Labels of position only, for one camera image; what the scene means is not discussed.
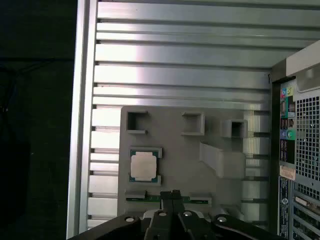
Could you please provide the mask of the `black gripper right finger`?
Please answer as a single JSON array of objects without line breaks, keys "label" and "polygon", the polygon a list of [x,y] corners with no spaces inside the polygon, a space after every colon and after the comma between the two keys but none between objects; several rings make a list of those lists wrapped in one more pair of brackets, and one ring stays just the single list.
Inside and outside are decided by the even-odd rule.
[{"label": "black gripper right finger", "polygon": [[186,210],[181,192],[172,191],[172,206],[183,231],[190,240],[283,240],[253,224],[228,214],[218,214],[206,220],[192,210]]}]

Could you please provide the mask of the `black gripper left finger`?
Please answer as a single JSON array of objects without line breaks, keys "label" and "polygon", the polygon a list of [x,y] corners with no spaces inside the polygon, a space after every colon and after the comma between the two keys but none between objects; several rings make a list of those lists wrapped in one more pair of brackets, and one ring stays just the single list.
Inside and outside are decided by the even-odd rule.
[{"label": "black gripper left finger", "polygon": [[169,240],[176,214],[174,203],[181,205],[179,190],[160,193],[160,209],[150,217],[122,214],[96,227],[84,231],[76,240]]}]

